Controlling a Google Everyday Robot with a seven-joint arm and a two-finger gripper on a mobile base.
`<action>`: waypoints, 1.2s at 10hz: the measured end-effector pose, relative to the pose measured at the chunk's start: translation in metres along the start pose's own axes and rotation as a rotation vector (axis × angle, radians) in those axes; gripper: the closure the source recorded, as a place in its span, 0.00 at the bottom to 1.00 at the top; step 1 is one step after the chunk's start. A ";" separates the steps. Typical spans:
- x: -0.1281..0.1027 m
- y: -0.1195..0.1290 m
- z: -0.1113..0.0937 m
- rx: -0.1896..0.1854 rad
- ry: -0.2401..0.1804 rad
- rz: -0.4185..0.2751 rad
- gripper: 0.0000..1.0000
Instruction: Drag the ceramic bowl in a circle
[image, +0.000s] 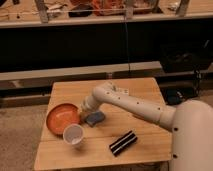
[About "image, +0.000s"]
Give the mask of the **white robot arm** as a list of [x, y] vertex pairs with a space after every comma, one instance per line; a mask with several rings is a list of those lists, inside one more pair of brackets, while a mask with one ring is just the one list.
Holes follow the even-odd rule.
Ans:
[[115, 85], [105, 82], [93, 88], [81, 108], [90, 113], [104, 103], [172, 133], [170, 171], [213, 171], [213, 107], [209, 104], [187, 100], [172, 107], [122, 94]]

